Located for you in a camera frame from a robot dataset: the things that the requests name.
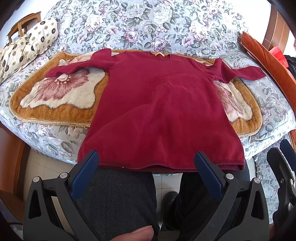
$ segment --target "neckline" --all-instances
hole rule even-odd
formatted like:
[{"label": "neckline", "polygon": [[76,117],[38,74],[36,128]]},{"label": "neckline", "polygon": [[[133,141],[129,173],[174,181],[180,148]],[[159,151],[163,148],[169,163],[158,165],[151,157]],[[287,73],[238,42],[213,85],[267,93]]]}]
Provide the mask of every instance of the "neckline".
[{"label": "neckline", "polygon": [[155,55],[151,52],[148,52],[148,56],[152,59],[159,60],[159,61],[167,61],[171,59],[171,55],[165,55],[164,57],[161,54]]}]

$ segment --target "silver bolt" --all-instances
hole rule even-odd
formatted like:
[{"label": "silver bolt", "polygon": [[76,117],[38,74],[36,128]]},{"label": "silver bolt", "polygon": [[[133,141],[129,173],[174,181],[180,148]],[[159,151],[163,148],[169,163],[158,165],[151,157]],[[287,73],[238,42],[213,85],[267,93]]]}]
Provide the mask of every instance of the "silver bolt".
[{"label": "silver bolt", "polygon": [[36,182],[38,182],[38,181],[39,181],[39,179],[40,179],[39,177],[34,177],[34,178],[33,178],[33,182],[35,182],[35,183],[36,183]]},{"label": "silver bolt", "polygon": [[291,211],[291,209],[292,209],[292,204],[289,202],[289,204],[288,204],[288,211]]},{"label": "silver bolt", "polygon": [[227,177],[228,179],[230,179],[230,180],[232,180],[232,179],[234,178],[234,176],[233,176],[232,174],[230,174],[230,173],[226,174],[226,177]]},{"label": "silver bolt", "polygon": [[60,178],[66,178],[68,176],[68,174],[66,172],[63,172],[60,174]]},{"label": "silver bolt", "polygon": [[254,178],[254,182],[260,183],[260,179],[259,178]]}]

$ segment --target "black shoe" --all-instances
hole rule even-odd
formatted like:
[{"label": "black shoe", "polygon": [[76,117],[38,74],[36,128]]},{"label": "black shoe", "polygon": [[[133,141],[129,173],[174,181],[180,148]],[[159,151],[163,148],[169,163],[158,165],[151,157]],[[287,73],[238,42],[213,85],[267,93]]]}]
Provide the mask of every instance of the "black shoe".
[{"label": "black shoe", "polygon": [[174,199],[176,198],[176,196],[178,195],[177,192],[168,192],[162,199],[161,201],[161,214],[163,216],[163,220],[166,220],[166,216],[170,210],[170,207],[172,205],[172,202],[174,201]]}]

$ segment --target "red object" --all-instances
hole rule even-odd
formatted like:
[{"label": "red object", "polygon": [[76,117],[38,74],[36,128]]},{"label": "red object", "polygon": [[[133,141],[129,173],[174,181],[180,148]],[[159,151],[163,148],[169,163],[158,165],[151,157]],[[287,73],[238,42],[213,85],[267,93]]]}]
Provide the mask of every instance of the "red object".
[{"label": "red object", "polygon": [[286,68],[289,67],[288,62],[287,62],[285,56],[283,55],[282,51],[279,49],[278,46],[273,47],[269,52],[274,57],[276,57],[277,60],[280,61],[283,66],[285,66]]},{"label": "red object", "polygon": [[191,58],[123,52],[94,53],[89,61],[51,69],[46,77],[84,67],[108,71],[109,82],[78,154],[90,150],[100,165],[141,171],[195,171],[204,151],[222,169],[244,169],[244,150],[217,95],[214,80],[257,80],[260,68],[232,70],[221,59],[204,66]]}]

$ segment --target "person's leg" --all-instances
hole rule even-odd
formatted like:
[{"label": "person's leg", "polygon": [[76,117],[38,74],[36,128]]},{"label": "person's leg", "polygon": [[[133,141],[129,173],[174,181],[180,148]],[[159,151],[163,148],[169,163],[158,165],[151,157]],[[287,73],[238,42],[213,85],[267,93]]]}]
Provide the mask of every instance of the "person's leg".
[{"label": "person's leg", "polygon": [[[224,173],[233,174],[238,180],[250,180],[247,163],[245,163],[245,169],[243,171],[223,171]],[[239,203],[240,199],[236,199],[221,233],[229,230]],[[161,231],[180,230],[177,241],[187,241],[203,227],[204,223],[217,207],[218,201],[209,196],[207,188],[199,174],[197,172],[183,173],[180,192],[166,215]]]},{"label": "person's leg", "polygon": [[156,191],[151,172],[98,167],[77,205],[105,241],[152,225],[157,240]]}]

